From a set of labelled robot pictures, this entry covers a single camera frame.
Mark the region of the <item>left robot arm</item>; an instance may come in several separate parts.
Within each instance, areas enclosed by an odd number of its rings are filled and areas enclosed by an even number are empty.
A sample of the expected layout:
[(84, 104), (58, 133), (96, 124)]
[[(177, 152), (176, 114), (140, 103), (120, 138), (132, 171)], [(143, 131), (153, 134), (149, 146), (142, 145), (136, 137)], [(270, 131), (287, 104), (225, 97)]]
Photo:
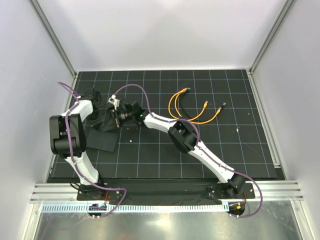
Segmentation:
[(86, 152), (87, 139), (83, 127), (86, 119), (97, 120), (101, 94), (91, 88), (79, 95), (72, 93), (75, 103), (66, 112), (49, 118), (50, 148), (53, 154), (68, 162), (80, 183), (71, 183), (78, 191), (78, 200), (101, 200), (106, 188), (98, 170), (93, 167)]

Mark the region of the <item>black network switch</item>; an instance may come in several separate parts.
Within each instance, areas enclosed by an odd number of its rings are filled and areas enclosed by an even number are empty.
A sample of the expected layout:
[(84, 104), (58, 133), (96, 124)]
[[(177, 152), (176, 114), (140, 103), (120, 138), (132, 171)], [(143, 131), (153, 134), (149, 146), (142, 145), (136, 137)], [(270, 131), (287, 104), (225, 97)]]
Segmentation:
[(86, 147), (105, 152), (114, 152), (119, 135), (112, 132), (92, 129), (86, 139)]

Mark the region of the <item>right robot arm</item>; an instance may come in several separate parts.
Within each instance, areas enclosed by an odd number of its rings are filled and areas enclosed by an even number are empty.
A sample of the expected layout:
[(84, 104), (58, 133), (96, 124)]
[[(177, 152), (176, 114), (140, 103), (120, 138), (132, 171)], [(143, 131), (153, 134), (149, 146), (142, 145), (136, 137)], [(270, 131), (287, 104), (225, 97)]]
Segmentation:
[(133, 121), (140, 127), (166, 133), (181, 153), (196, 158), (213, 172), (222, 183), (228, 197), (237, 198), (244, 194), (245, 177), (225, 164), (207, 148), (201, 141), (199, 131), (190, 121), (167, 118), (154, 112), (146, 112), (136, 101), (130, 104), (116, 98), (109, 98), (106, 105), (109, 111), (109, 119), (104, 127), (105, 131), (119, 129), (124, 122)]

